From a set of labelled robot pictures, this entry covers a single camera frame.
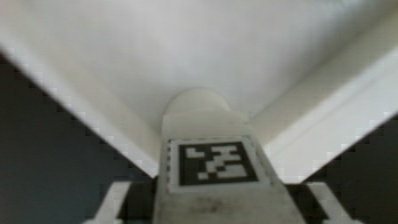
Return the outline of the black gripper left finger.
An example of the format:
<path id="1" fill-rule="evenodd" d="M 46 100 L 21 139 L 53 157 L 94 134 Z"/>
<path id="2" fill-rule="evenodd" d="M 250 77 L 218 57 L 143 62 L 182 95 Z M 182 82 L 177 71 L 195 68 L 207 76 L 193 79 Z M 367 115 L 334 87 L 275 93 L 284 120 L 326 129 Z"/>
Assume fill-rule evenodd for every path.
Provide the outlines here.
<path id="1" fill-rule="evenodd" d="M 154 195 L 156 180 L 135 180 L 117 214 L 122 224 L 152 224 Z"/>

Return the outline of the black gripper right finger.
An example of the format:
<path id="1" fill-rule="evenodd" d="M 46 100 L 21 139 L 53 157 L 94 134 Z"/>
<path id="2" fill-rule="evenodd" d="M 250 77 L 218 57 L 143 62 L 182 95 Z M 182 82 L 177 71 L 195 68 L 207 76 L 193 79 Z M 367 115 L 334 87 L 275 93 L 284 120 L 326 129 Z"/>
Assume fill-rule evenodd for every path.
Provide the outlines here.
<path id="1" fill-rule="evenodd" d="M 328 216 L 307 185 L 287 184 L 286 189 L 305 220 L 305 224 L 323 224 Z"/>

